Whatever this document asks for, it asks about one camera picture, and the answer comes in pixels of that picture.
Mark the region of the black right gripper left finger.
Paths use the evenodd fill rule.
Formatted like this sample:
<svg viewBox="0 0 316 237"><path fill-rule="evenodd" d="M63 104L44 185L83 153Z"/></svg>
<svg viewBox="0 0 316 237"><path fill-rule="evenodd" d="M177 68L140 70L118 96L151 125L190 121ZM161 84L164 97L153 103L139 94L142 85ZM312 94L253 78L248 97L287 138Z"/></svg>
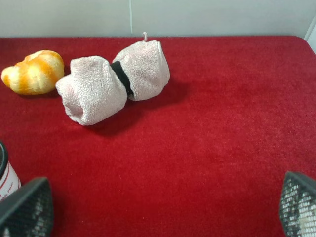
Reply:
<svg viewBox="0 0 316 237"><path fill-rule="evenodd" d="M37 177L0 202L2 237L49 237L54 226L51 185Z"/></svg>

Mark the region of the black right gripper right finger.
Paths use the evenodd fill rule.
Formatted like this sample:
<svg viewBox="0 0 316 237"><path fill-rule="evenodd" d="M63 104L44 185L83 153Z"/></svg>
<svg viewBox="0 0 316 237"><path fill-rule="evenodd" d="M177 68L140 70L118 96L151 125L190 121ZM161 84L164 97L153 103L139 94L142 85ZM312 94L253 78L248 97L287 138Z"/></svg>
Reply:
<svg viewBox="0 0 316 237"><path fill-rule="evenodd" d="M279 217L287 237L316 236L316 181L289 171L285 175Z"/></svg>

